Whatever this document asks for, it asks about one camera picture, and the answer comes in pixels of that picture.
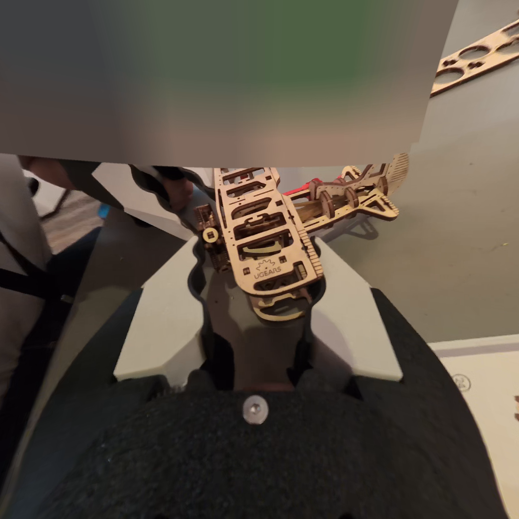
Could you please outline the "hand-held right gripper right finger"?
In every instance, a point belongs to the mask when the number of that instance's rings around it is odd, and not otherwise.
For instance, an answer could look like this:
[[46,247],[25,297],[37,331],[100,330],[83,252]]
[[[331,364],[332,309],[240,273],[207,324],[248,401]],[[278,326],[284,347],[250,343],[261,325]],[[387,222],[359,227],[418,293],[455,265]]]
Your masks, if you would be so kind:
[[311,286],[312,303],[296,347],[296,381],[310,368],[328,384],[347,384],[353,376],[401,381],[371,286],[326,243],[315,246],[324,277]]

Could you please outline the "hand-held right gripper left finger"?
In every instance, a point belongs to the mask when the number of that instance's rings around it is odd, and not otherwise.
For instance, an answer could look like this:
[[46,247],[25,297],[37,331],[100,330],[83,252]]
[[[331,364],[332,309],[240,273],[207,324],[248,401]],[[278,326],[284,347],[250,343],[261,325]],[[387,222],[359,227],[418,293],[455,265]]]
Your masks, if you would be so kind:
[[227,385],[227,343],[213,332],[206,302],[199,236],[189,239],[143,288],[117,360],[117,381],[162,376],[183,386],[205,366],[216,386]]

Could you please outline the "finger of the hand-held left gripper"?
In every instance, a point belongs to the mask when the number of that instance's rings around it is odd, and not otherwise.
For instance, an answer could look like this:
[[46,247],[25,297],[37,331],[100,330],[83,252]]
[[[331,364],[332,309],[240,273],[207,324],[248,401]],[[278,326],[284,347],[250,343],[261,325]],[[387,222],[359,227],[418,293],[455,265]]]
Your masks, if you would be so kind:
[[194,183],[204,192],[214,192],[214,178],[211,168],[187,168],[154,165],[154,169],[163,177],[169,180],[187,179]]
[[196,235],[196,230],[167,209],[157,194],[137,183],[129,165],[102,163],[92,176],[122,204],[128,215],[182,240]]

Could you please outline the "wooden model biplane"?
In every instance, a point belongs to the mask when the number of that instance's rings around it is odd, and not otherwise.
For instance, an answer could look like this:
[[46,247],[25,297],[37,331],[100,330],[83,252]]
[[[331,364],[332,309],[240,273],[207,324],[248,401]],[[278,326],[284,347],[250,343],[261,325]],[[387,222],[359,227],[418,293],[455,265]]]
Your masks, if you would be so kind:
[[332,181],[313,178],[282,193],[274,167],[213,168],[215,209],[194,209],[201,243],[216,272],[231,271],[256,315],[289,321],[304,310],[275,315],[273,308],[306,300],[324,270],[310,234],[358,214],[392,221],[399,209],[389,196],[405,181],[408,153],[389,164],[345,166]]

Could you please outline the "grey desk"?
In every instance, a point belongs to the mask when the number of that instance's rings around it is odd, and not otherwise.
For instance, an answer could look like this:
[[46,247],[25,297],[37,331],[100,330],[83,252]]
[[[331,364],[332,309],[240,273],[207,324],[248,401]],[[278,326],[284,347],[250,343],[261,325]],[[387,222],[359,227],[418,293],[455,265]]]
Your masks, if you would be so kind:
[[[427,342],[518,333],[518,60],[429,101],[392,223],[358,217],[322,237]],[[28,464],[66,369],[183,242],[110,210],[11,472]]]

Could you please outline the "person's left hand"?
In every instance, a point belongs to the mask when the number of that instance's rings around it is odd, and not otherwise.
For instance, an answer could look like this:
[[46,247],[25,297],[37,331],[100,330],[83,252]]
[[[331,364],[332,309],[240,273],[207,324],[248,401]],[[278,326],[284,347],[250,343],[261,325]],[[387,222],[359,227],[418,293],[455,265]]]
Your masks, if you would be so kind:
[[171,211],[179,213],[183,211],[192,199],[194,186],[186,178],[163,178],[162,185],[168,195]]

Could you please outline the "person's white shirt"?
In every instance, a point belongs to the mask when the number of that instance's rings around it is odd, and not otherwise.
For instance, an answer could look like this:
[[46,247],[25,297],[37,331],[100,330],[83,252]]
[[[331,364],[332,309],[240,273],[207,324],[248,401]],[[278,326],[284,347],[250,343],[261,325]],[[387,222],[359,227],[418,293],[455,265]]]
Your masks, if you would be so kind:
[[45,233],[22,167],[14,155],[1,154],[1,399],[21,347],[42,313],[46,293],[37,278],[51,259]]

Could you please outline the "person's dark trousers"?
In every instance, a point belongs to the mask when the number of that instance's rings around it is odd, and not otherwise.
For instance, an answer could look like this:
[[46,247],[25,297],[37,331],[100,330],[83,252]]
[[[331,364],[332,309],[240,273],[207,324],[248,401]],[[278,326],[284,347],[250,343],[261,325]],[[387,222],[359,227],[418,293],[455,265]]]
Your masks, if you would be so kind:
[[[88,260],[101,228],[56,255],[47,265],[47,274],[37,280],[46,293],[41,315],[21,347],[18,365],[1,400],[1,486],[27,424],[34,401],[54,353],[54,347],[72,308]],[[14,289],[9,278],[1,286]]]

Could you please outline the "white instruction booklet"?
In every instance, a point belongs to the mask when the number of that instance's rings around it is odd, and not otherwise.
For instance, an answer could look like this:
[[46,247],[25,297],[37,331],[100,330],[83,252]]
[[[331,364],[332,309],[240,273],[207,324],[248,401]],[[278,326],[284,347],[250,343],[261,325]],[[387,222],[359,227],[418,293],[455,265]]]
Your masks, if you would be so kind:
[[509,518],[518,518],[518,334],[429,343],[482,434]]

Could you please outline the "wooden parts sheet with holes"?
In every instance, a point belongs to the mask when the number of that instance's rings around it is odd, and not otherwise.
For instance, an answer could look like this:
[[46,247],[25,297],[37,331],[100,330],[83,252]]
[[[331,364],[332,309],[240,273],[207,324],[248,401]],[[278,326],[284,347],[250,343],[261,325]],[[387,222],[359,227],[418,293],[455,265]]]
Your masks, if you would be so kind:
[[518,20],[443,57],[430,97],[470,82],[518,59]]

